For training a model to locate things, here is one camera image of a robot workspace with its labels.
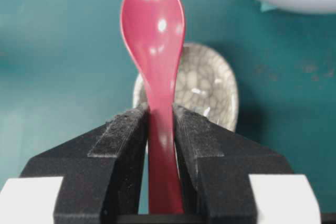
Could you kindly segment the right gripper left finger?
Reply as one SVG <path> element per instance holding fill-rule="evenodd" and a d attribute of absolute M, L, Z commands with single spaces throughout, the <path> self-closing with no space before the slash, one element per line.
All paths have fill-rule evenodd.
<path fill-rule="evenodd" d="M 148 122 L 144 103 L 30 158 L 1 190 L 1 223 L 115 223 L 137 214 Z"/>

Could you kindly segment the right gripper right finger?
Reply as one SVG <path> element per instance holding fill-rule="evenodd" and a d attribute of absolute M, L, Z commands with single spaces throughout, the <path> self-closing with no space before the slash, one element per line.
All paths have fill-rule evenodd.
<path fill-rule="evenodd" d="M 207 223 L 327 223 L 313 189 L 287 159 L 173 105 L 183 207 Z"/>

